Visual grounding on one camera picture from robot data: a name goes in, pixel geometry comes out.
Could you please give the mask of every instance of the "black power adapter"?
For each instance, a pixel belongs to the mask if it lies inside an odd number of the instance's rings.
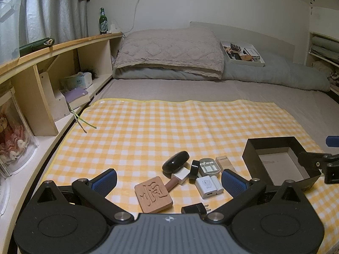
[[[211,211],[211,209],[206,210],[208,207],[207,205],[204,205],[203,203],[196,203],[193,205],[183,206],[181,208],[182,214],[200,214],[203,218],[207,215],[207,212]]]

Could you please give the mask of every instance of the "curtain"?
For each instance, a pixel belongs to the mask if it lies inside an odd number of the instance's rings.
[[[87,0],[22,0],[20,46],[46,37],[55,44],[88,37]]]

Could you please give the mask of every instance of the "white charger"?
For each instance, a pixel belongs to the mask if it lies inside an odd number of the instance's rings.
[[[195,186],[202,198],[214,196],[218,191],[210,176],[197,178],[195,180]]]

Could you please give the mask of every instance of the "blue gripper pad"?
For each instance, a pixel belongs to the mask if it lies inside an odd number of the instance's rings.
[[[328,147],[339,147],[339,136],[329,135],[326,138],[326,145]]]
[[[91,189],[105,197],[116,186],[117,173],[114,169],[108,169],[90,182],[92,183]]]
[[[221,174],[221,184],[223,188],[232,196],[236,197],[246,191],[250,183],[229,169],[225,169]]]

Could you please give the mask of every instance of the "beer bottle label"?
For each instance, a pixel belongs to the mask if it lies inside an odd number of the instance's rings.
[[[107,21],[104,21],[104,22],[100,23],[100,31],[101,32],[108,31]]]

